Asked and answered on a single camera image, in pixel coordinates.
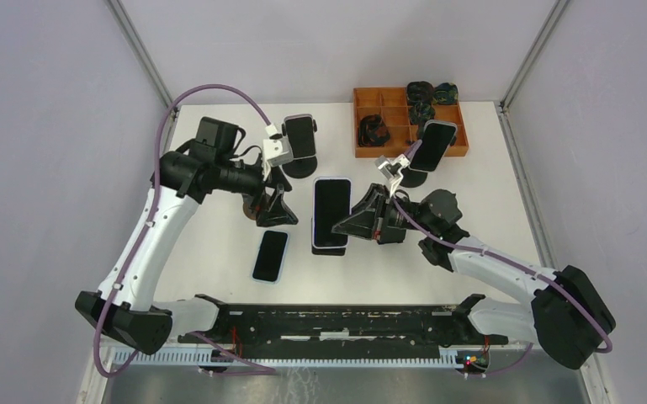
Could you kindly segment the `lavender case phone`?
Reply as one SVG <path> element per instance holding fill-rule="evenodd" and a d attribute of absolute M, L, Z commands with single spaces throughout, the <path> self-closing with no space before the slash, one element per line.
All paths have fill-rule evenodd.
<path fill-rule="evenodd" d="M 317 178 L 314 181 L 312 245 L 318 249 L 343 248 L 348 236 L 333 227 L 350 214 L 352 182 L 349 178 Z"/>

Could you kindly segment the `light blue case phone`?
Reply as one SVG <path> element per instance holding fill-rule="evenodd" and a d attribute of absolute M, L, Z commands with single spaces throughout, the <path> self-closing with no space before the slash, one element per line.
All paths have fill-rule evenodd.
<path fill-rule="evenodd" d="M 252 278 L 259 282 L 275 284 L 279 281 L 289 234 L 282 231 L 265 231 L 252 270 Z"/>

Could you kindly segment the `black small phone stand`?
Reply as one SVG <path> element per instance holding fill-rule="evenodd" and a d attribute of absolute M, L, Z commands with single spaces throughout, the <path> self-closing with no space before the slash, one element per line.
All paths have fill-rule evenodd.
<path fill-rule="evenodd" d="M 316 255 L 316 256 L 333 256 L 333 257 L 342 257 L 345 255 L 347 249 L 345 247 L 342 248 L 316 248 L 314 246 L 311 247 L 311 253 Z"/>

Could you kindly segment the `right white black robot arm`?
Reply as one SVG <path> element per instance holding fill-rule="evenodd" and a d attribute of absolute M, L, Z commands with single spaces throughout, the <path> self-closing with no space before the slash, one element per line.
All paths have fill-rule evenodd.
<path fill-rule="evenodd" d="M 424 236 L 418 246 L 431 265 L 477 279 L 513 299 L 468 297 L 460 306 L 462 315 L 452 321 L 453 335 L 462 343 L 498 335 L 536 344 L 568 369 L 613 350 L 610 334 L 617 323 L 583 270 L 519 261 L 462 229 L 462 216 L 456 195 L 446 189 L 412 202 L 374 183 L 331 230 L 380 244 L 399 242 L 406 231 L 417 230 Z"/>

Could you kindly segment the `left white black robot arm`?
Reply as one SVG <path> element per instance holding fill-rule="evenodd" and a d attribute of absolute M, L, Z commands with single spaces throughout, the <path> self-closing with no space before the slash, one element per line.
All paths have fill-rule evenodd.
<path fill-rule="evenodd" d="M 165 342 L 199 331 L 211 343 L 230 334 L 230 319 L 201 298 L 156 303 L 162 270 L 184 227 L 216 190 L 239 194 L 245 215 L 258 227 L 295 225 L 284 203 L 292 187 L 280 166 L 292 162 L 289 139 L 267 128 L 257 160 L 245 163 L 236 149 L 246 132 L 238 125 L 204 117 L 196 136 L 159 159 L 146 206 L 112 271 L 95 291 L 81 292 L 76 310 L 108 337 L 142 354 L 154 354 Z"/>

